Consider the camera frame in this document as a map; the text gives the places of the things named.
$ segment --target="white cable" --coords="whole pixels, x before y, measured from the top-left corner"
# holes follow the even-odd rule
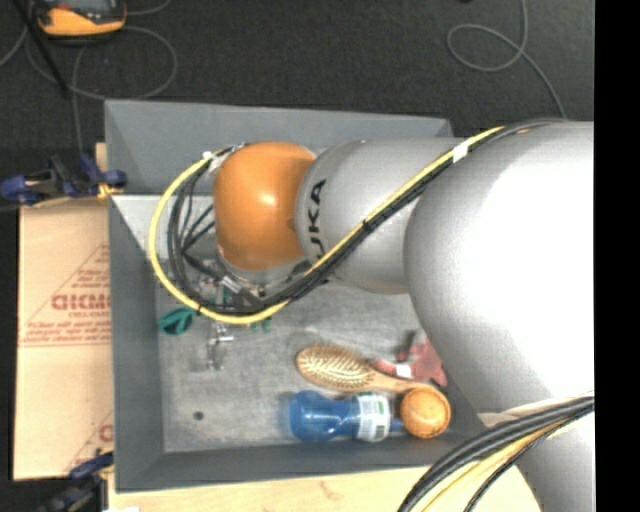
[[[13,47],[11,48],[11,50],[9,50],[7,54],[4,57],[2,57],[2,59],[0,59],[0,67],[4,66],[7,62],[9,62],[13,58],[13,56],[16,53],[18,53],[18,50],[22,46],[22,43],[24,43],[24,40],[27,38],[27,32],[28,32],[28,29],[25,26],[22,29],[22,33],[20,34],[20,36],[18,36],[18,39],[13,44]]]
[[[157,96],[158,94],[160,94],[161,92],[163,92],[165,89],[167,89],[169,87],[169,85],[171,84],[171,82],[173,82],[177,71],[178,71],[178,56],[176,54],[175,49],[173,48],[173,46],[171,46],[171,44],[169,43],[169,41],[167,41],[165,38],[163,38],[162,36],[160,36],[159,34],[157,34],[156,32],[153,32],[152,30],[146,29],[146,28],[142,28],[142,27],[134,27],[134,26],[125,26],[121,29],[122,31],[129,31],[129,32],[139,32],[142,34],[146,34],[149,35],[151,37],[153,37],[154,39],[160,41],[165,48],[167,48],[167,50],[169,51],[169,53],[171,54],[171,60],[172,60],[172,67],[171,67],[171,72],[169,73],[169,77],[159,86],[156,87],[155,89],[145,92],[143,94],[137,95],[137,96],[133,96],[132,99],[145,99],[145,98],[150,98],[152,96]],[[97,94],[97,93],[93,93],[90,91],[86,91],[84,89],[81,89],[78,87],[78,73],[79,73],[79,69],[80,69],[80,62],[82,60],[82,57],[84,56],[85,51],[87,50],[87,48],[89,47],[89,45],[84,45],[80,48],[75,62],[74,62],[74,66],[73,66],[73,76],[71,79],[71,84],[69,85],[69,90],[73,93],[73,97],[72,97],[72,108],[73,108],[73,119],[74,119],[74,123],[75,123],[75,130],[76,130],[76,142],[78,144],[78,149],[80,150],[80,152],[82,152],[84,150],[83,148],[83,142],[82,142],[82,130],[80,127],[80,111],[78,108],[78,96],[84,96],[86,98],[91,98],[94,100],[98,100],[98,101],[104,101],[106,99],[108,99],[107,95],[103,95],[103,94]],[[49,73],[47,73],[44,69],[42,69],[40,66],[38,66],[38,64],[35,62],[33,55],[31,54],[31,49],[29,47],[29,44],[25,45],[25,50],[26,50],[26,54],[27,54],[27,58],[29,60],[29,62],[31,63],[31,66],[38,72],[40,73],[42,76],[44,76],[47,80],[57,83],[57,80],[55,79],[55,77],[53,77],[52,75],[50,75]]]
[[[162,11],[163,9],[165,9],[170,3],[171,3],[171,0],[165,0],[164,3],[158,5],[157,7],[151,7],[150,9],[144,9],[142,11],[128,11],[127,12],[127,17],[129,17],[129,16],[146,16],[148,14],[156,14],[156,13]]]
[[[551,94],[551,98],[553,99],[553,102],[558,108],[560,115],[562,117],[567,117],[565,114],[564,108],[562,106],[562,103],[560,102],[560,98],[556,94],[556,91],[553,88],[553,85],[551,84],[547,76],[544,74],[542,69],[540,69],[540,67],[534,62],[534,60],[531,57],[529,57],[529,55],[525,52],[525,47],[527,45],[527,40],[529,37],[529,17],[527,14],[527,6],[525,4],[525,0],[520,0],[520,6],[522,8],[522,37],[521,37],[520,44],[514,43],[511,39],[509,39],[508,37],[504,36],[503,34],[501,34],[500,32],[492,28],[485,27],[483,25],[476,25],[473,23],[464,23],[461,25],[457,25],[453,27],[451,30],[449,30],[449,32],[447,33],[447,48],[449,49],[451,54],[454,56],[454,58],[458,60],[458,62],[468,67],[469,69],[473,69],[474,71],[481,71],[484,73],[495,73],[498,71],[503,71],[511,67],[513,64],[515,64],[520,58],[523,58],[533,68],[533,70],[538,74],[538,76],[542,79],[542,82],[544,83],[545,87],[548,89],[549,93]],[[456,32],[459,32],[461,30],[475,30],[478,32],[483,32],[485,34],[492,35],[499,41],[502,41],[506,45],[516,50],[516,54],[513,57],[511,57],[507,62],[496,65],[496,66],[480,66],[478,64],[474,64],[473,62],[462,57],[462,55],[460,55],[460,53],[458,53],[453,46],[453,41],[452,41],[453,35]]]

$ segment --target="black carpet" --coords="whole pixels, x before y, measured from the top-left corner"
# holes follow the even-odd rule
[[[129,0],[128,6],[135,12],[162,3]],[[563,113],[594,120],[594,0],[531,2],[526,21],[522,5],[174,0],[159,13],[130,17],[128,30],[89,48],[46,43],[65,80],[81,90],[74,115],[72,99],[34,69],[49,72],[33,43],[27,39],[8,55],[23,24],[13,2],[0,0],[0,179],[37,170],[54,152],[73,158],[102,140],[100,97],[144,97],[157,89],[149,101],[438,116],[451,121],[457,136]],[[470,69],[447,47],[447,33],[463,23],[487,26],[516,45],[526,26],[524,54],[501,71]],[[516,54],[477,31],[460,31],[453,43],[485,67]],[[20,512],[34,510],[65,482],[10,481],[15,214],[0,214],[0,228],[0,511]]]

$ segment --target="blue bottle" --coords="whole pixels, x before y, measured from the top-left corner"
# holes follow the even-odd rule
[[[316,391],[300,391],[289,404],[289,426],[301,441],[328,441],[349,437],[382,441],[402,422],[393,417],[389,399],[376,393],[360,393],[336,400]]]

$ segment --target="gray box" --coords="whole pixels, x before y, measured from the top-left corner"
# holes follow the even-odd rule
[[[156,327],[178,304],[157,283],[145,250],[159,195],[204,151],[258,140],[318,149],[359,138],[450,137],[447,121],[128,100],[107,101],[105,118],[109,168],[130,178],[109,214],[118,490],[423,466],[483,429],[450,382],[453,418],[436,439],[297,441],[287,429],[291,396],[303,389],[331,395],[297,373],[297,351],[327,342],[391,358],[418,327],[408,296],[329,283],[275,315],[269,332],[233,328],[224,368],[209,370],[208,321],[182,336]]]

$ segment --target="small orange ball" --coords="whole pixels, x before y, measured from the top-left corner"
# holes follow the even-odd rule
[[[449,426],[451,406],[435,387],[414,388],[402,398],[400,418],[409,433],[428,439]]]

